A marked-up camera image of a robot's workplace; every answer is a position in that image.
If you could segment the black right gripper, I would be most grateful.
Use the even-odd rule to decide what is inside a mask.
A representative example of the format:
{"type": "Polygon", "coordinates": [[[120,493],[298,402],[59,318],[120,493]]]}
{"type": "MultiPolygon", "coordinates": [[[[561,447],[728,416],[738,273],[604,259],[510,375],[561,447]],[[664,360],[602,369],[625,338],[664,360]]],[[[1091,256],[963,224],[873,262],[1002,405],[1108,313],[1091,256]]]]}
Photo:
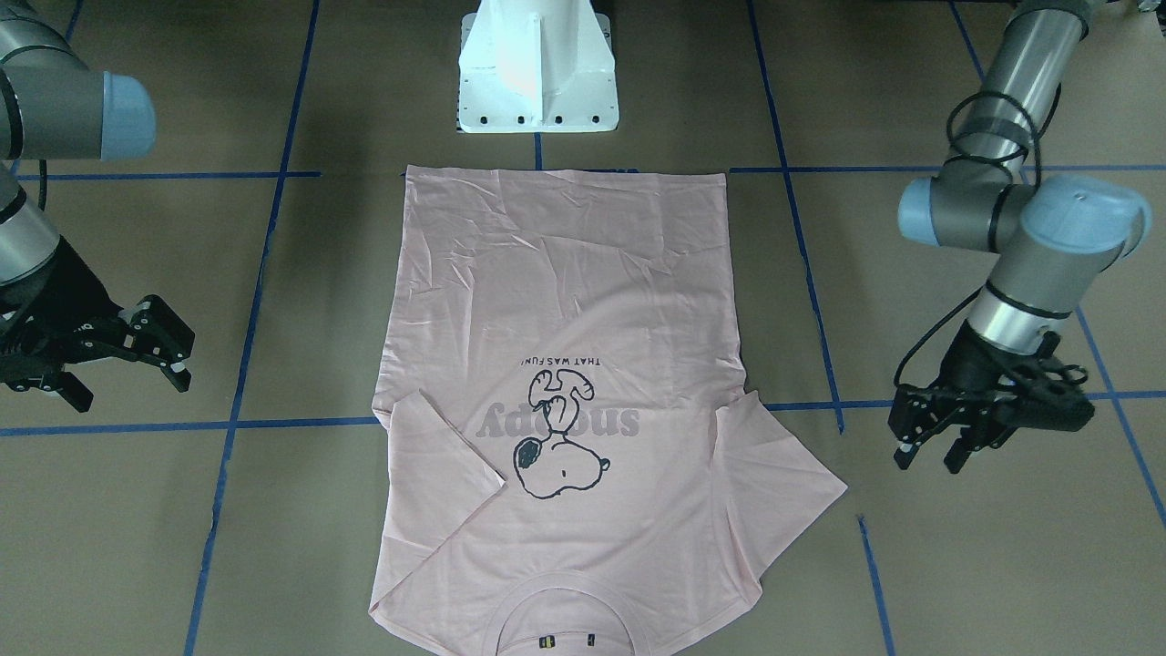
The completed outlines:
{"type": "Polygon", "coordinates": [[[40,269],[3,285],[3,385],[56,394],[86,414],[93,394],[63,365],[86,362],[101,353],[103,344],[121,345],[124,323],[136,360],[159,368],[176,390],[188,392],[192,329],[157,295],[122,310],[69,241],[61,240],[40,269]]]}

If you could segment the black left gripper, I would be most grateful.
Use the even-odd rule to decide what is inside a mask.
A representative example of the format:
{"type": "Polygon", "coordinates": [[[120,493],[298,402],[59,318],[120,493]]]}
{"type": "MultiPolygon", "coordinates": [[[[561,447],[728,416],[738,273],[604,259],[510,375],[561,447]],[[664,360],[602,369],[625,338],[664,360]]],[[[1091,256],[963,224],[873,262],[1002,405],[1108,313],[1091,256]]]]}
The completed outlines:
{"type": "Polygon", "coordinates": [[[893,461],[908,470],[926,440],[944,432],[965,412],[967,395],[1000,410],[979,411],[958,429],[944,454],[953,475],[965,468],[970,457],[984,447],[999,449],[1017,426],[1060,429],[1061,394],[1053,392],[1053,378],[1033,354],[1013,354],[996,348],[962,323],[937,369],[936,387],[899,385],[888,415],[888,426],[899,440],[893,461]]]}

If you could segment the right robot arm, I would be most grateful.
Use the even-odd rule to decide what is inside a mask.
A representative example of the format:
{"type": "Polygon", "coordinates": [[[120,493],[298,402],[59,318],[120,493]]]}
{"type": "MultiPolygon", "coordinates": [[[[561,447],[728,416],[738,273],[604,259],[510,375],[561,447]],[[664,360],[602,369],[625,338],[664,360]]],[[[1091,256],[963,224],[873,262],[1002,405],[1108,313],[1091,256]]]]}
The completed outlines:
{"type": "Polygon", "coordinates": [[[1,8],[1,378],[13,392],[57,395],[84,414],[92,392],[69,371],[108,358],[161,371],[176,390],[191,383],[195,333],[147,295],[133,306],[104,283],[10,170],[17,160],[141,158],[157,140],[148,91],[133,77],[87,68],[31,3],[1,8]]]}

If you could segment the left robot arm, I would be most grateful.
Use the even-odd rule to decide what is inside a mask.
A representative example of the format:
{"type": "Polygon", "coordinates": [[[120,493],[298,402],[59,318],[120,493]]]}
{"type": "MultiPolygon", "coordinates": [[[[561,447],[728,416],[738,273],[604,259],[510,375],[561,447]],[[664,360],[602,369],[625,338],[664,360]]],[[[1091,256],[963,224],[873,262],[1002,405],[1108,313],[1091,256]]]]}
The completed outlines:
{"type": "Polygon", "coordinates": [[[1044,136],[1076,45],[1097,1],[1021,1],[978,91],[946,118],[944,165],[912,181],[898,204],[911,241],[997,258],[986,282],[953,311],[957,332],[929,385],[893,374],[888,426],[895,465],[907,470],[932,437],[958,437],[944,454],[961,472],[1019,429],[1075,432],[1095,408],[1089,374],[1055,352],[1062,325],[1111,264],[1149,237],[1140,193],[1093,176],[1044,174],[1044,136]]]}

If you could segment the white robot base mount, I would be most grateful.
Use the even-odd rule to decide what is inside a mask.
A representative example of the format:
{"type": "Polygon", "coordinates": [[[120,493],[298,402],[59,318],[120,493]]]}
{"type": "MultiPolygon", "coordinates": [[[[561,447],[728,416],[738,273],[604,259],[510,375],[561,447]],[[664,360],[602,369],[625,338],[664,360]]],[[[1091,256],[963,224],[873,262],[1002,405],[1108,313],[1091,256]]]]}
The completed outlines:
{"type": "Polygon", "coordinates": [[[464,133],[597,133],[620,122],[611,21],[590,1],[482,1],[461,20],[464,133]]]}

